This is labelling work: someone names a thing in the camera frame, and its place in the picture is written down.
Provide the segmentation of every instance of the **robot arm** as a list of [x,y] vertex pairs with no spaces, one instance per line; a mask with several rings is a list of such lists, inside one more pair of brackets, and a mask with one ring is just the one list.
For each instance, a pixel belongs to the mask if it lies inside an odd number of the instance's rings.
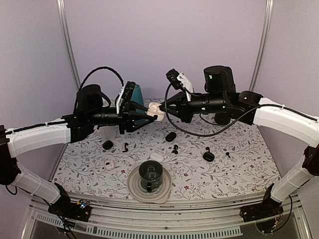
[[[93,133],[96,125],[118,125],[123,134],[152,123],[157,116],[136,112],[136,109],[147,111],[147,108],[131,102],[134,87],[134,82],[127,82],[125,88],[121,89],[117,107],[110,107],[111,102],[101,92],[100,86],[88,85],[77,93],[78,107],[72,115],[18,129],[6,130],[0,125],[0,184],[11,184],[43,198],[51,204],[51,213],[88,221],[91,208],[86,202],[71,203],[60,185],[30,172],[16,157],[49,145],[81,141]],[[102,98],[109,103],[107,107],[103,106]],[[136,123],[140,119],[144,119],[143,122]]]
[[162,111],[180,118],[182,122],[191,122],[194,114],[215,113],[218,124],[226,125],[230,119],[236,119],[249,125],[273,128],[304,141],[309,146],[300,161],[267,189],[263,202],[243,207],[240,215],[246,222],[282,213],[281,203],[312,177],[319,176],[319,118],[279,105],[254,92],[237,93],[229,67],[208,67],[204,69],[204,75],[207,94],[191,92],[189,100],[186,96],[188,89],[178,80],[178,72],[170,70],[166,76],[171,85],[181,92],[167,99],[166,107],[162,103],[152,112],[149,110],[148,114]]

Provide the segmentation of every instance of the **mug handle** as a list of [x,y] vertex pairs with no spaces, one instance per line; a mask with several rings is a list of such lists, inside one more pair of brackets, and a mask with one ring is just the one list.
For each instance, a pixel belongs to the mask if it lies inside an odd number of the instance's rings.
[[152,183],[151,182],[148,182],[147,185],[146,185],[146,190],[148,193],[151,193],[152,192]]

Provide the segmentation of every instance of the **dark glass mug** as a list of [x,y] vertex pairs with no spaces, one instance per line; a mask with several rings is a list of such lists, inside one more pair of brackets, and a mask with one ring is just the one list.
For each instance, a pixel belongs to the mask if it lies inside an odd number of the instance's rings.
[[141,186],[148,193],[154,191],[162,184],[163,168],[160,163],[149,160],[140,165],[139,174],[141,177]]

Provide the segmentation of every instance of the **ventilation grille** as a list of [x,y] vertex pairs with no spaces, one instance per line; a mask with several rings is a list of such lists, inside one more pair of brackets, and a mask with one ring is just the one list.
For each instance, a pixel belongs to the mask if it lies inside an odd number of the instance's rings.
[[[37,213],[38,221],[56,226],[63,227],[63,223],[54,216]],[[103,227],[86,226],[86,230],[79,231],[89,235],[100,236],[108,239],[223,239],[241,236],[240,227],[232,227],[220,230],[211,230],[203,232],[186,232],[186,233],[138,233],[130,231],[110,230]]]

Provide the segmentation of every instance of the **floral pattern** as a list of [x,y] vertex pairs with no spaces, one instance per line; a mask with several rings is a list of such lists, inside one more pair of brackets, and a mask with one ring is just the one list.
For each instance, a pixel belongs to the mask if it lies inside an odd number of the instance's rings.
[[[211,115],[204,118],[213,121]],[[172,119],[183,129],[200,134],[222,128],[209,125],[197,116],[188,124]],[[176,132],[177,138],[166,142],[165,136],[172,131]],[[125,142],[129,144],[128,152],[122,152]],[[258,128],[240,122],[215,137],[207,138],[180,132],[163,120],[134,133],[118,133],[113,143],[110,150],[105,150],[100,132],[96,130],[85,140],[69,144],[54,182],[73,193],[132,199],[127,189],[127,177],[135,163],[148,160],[153,152],[164,156],[161,164],[172,177],[170,201],[263,192],[280,178]],[[172,153],[175,144],[178,145],[178,154]],[[215,155],[211,163],[202,158],[206,147],[210,147]],[[106,170],[106,159],[115,161],[114,170]]]

